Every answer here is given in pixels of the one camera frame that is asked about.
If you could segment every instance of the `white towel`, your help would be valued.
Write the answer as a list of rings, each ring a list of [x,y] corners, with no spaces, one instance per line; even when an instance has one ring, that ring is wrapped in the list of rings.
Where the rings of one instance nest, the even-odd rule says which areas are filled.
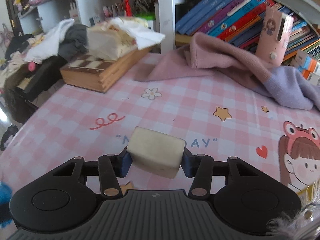
[[[73,25],[74,21],[74,19],[67,19],[59,22],[57,26],[45,35],[44,41],[28,51],[24,61],[33,61],[41,64],[45,59],[57,56],[59,44],[64,41],[66,32]]]

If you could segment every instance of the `blue plush toy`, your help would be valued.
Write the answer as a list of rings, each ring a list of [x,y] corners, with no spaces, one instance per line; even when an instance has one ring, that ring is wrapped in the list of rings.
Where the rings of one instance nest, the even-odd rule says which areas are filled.
[[[0,182],[0,209],[1,207],[4,207],[6,210],[6,212],[0,214],[0,228],[6,227],[12,221],[12,219],[8,216],[9,209],[7,205],[10,201],[11,195],[12,189],[4,182]]]

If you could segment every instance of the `colorful book stack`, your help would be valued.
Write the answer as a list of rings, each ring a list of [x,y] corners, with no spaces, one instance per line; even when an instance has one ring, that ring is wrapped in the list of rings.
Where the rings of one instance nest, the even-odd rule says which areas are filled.
[[[315,86],[320,86],[320,62],[305,51],[298,50],[291,65],[297,68],[303,77]]]
[[[308,53],[316,60],[320,60],[320,40],[312,44],[309,48],[305,49],[304,52]]]
[[[293,11],[273,0],[202,0],[176,23],[176,31],[188,36],[206,33],[255,53],[267,6],[294,18],[286,55],[294,56],[292,52],[319,40],[318,46],[313,47],[314,57],[320,57],[317,33]]]

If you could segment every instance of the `pink object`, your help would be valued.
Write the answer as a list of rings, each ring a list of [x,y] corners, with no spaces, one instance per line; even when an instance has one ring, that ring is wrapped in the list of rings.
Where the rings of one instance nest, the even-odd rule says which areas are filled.
[[[255,55],[274,66],[280,66],[288,46],[292,24],[293,17],[267,7]]]
[[[36,69],[36,63],[34,63],[33,61],[29,62],[28,70],[30,72],[33,72],[33,71],[35,71],[35,69]]]
[[[69,85],[60,88],[0,156],[3,181],[16,192],[75,156],[93,161],[104,154],[119,154],[136,126],[182,138],[193,154],[207,154],[217,161],[238,156],[280,180],[278,143],[286,135],[284,122],[303,124],[305,129],[312,127],[320,133],[317,110],[282,107],[218,71],[213,76],[151,83],[133,80],[139,67],[157,64],[161,59],[161,54],[148,54],[105,94]],[[162,96],[154,100],[141,97],[147,88],[158,88]],[[262,111],[261,106],[269,112]],[[227,108],[232,118],[221,121],[213,115],[216,107]],[[107,123],[108,116],[111,121],[125,118],[90,130],[96,127],[97,118],[104,118]],[[268,150],[267,156],[257,154],[256,149],[261,146]],[[131,166],[128,176],[118,181],[121,185],[132,181],[137,189],[189,190],[193,180],[186,178],[182,169],[175,179],[167,179]],[[223,185],[224,177],[216,177],[211,193]],[[87,177],[87,186],[95,193],[100,191],[97,178]],[[16,228],[11,223],[2,229],[6,230],[10,230],[6,234],[9,236]]]

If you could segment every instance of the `book spine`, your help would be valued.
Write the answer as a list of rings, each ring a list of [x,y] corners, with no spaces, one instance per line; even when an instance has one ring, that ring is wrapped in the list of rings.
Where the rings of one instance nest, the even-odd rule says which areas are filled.
[[[224,8],[229,2],[233,0],[223,0],[221,3],[219,3],[215,8],[213,8],[210,12],[208,12],[205,16],[203,16],[196,24],[194,24],[187,32],[187,35],[192,35],[195,33],[202,25],[203,23],[207,22],[207,20],[212,17],[212,15],[215,15],[217,11]]]
[[[296,31],[299,28],[302,28],[304,26],[307,26],[307,23],[305,21],[303,21],[302,23],[299,23],[299,24],[295,25],[294,27],[292,27],[291,32],[294,32],[294,31]]]
[[[294,48],[290,48],[289,50],[286,50],[285,55],[290,54],[291,52],[301,49],[305,46],[308,46],[309,44],[313,43],[317,39],[319,39],[319,37],[313,37],[311,39],[308,39],[307,41],[303,41],[302,44],[297,44],[294,46]]]
[[[254,37],[254,38],[246,41],[245,43],[242,43],[239,47],[241,49],[243,49],[243,48],[245,48],[245,47],[247,47],[247,46],[249,46],[249,45],[251,45],[253,43],[257,43],[259,41],[259,38],[260,38],[260,36]]]
[[[293,11],[290,10],[289,8],[287,8],[286,6],[284,6],[283,8],[279,9],[280,12],[285,13],[287,15],[293,15]]]
[[[299,33],[299,32],[301,32],[301,31],[302,31],[302,28],[299,28],[299,29],[291,32],[291,33],[290,33],[290,37],[293,36],[293,35],[295,35],[295,34],[297,34],[297,33]]]
[[[240,31],[239,33],[237,33],[237,35],[234,35],[231,39],[229,39],[229,37],[227,38],[228,39],[228,43],[233,43],[234,40],[238,39],[242,34],[250,31],[252,28],[254,28],[257,24],[261,24],[261,22],[263,22],[264,20],[264,17],[266,15],[266,12],[263,12],[261,14],[259,14],[257,17],[258,17],[258,20],[253,22],[252,24],[250,24],[250,26],[248,26],[246,29],[243,29],[242,31]]]
[[[194,6],[190,11],[188,11],[177,23],[176,30],[180,29],[188,20],[190,20],[199,10],[210,3],[212,0],[202,0],[196,6]]]
[[[296,21],[293,22],[292,27],[295,27],[297,24],[300,24],[302,22],[303,22],[303,20],[296,20]]]
[[[308,37],[310,37],[310,36],[312,36],[312,35],[313,35],[313,34],[312,34],[312,33],[310,33],[310,34],[307,34],[307,35],[305,35],[305,36],[301,37],[300,39],[297,39],[297,40],[295,40],[295,41],[292,41],[292,42],[288,43],[287,48],[292,47],[293,45],[295,45],[295,44],[299,43],[300,41],[305,40],[306,38],[308,38]]]
[[[223,0],[212,0],[209,4],[203,7],[196,15],[194,15],[185,25],[183,25],[178,32],[180,34],[185,34],[193,25],[195,25],[198,21],[201,20],[207,13],[209,13],[212,9],[214,9],[218,3]]]
[[[213,30],[230,12],[234,7],[242,3],[244,0],[233,0],[229,4],[226,5],[225,8],[221,9],[215,15],[213,15],[206,23],[204,23],[198,32],[207,33]]]
[[[222,32],[220,35],[218,35],[218,38],[221,40],[224,40],[228,36],[230,36],[235,31],[242,28],[244,25],[246,25],[248,22],[253,20],[256,16],[264,12],[267,8],[267,6],[274,5],[273,0],[266,0],[262,4],[256,6],[254,9],[252,9],[250,12],[248,12],[246,15],[241,17],[239,20],[237,20],[232,26],[230,26],[228,29],[226,29],[224,32]]]
[[[300,45],[300,44],[303,44],[305,41],[308,41],[310,39],[312,39],[315,35],[314,34],[308,34],[307,36],[305,37],[302,37],[301,39],[291,43],[290,45],[288,45],[287,47],[287,50],[290,50],[290,49],[293,49],[295,48],[296,46]]]
[[[252,0],[242,8],[240,8],[235,14],[228,17],[220,26],[216,27],[212,32],[209,33],[210,36],[217,37],[220,33],[222,33],[226,28],[231,26],[237,20],[239,20],[242,16],[250,12],[256,6],[262,4],[265,0]]]
[[[320,52],[319,42],[312,45],[311,48],[305,50],[306,53],[309,53],[311,56],[317,55]]]
[[[304,27],[302,28],[302,31],[301,31],[301,32],[299,32],[299,33],[297,33],[297,34],[295,34],[295,35],[290,36],[290,38],[289,38],[289,43],[292,42],[292,41],[296,41],[296,39],[298,39],[298,38],[300,38],[300,37],[302,37],[302,36],[304,36],[304,35],[307,35],[307,34],[309,34],[310,32],[311,32],[310,28],[309,28],[308,26],[304,26]]]
[[[263,22],[259,22],[257,25],[254,25],[248,31],[244,32],[238,38],[236,38],[232,44],[236,47],[240,46],[242,43],[248,41],[249,39],[253,38],[254,36],[258,35],[263,27]]]
[[[226,42],[229,42],[231,40],[233,40],[234,38],[238,37],[239,34],[241,34],[242,32],[245,32],[246,30],[248,30],[252,25],[254,25],[255,23],[262,21],[262,18],[260,17],[260,15],[256,16],[253,20],[251,20],[250,22],[248,22],[246,25],[244,25],[242,28],[238,29],[237,31],[235,31],[234,33],[232,33],[231,35],[229,35],[227,38],[225,38],[224,40]]]

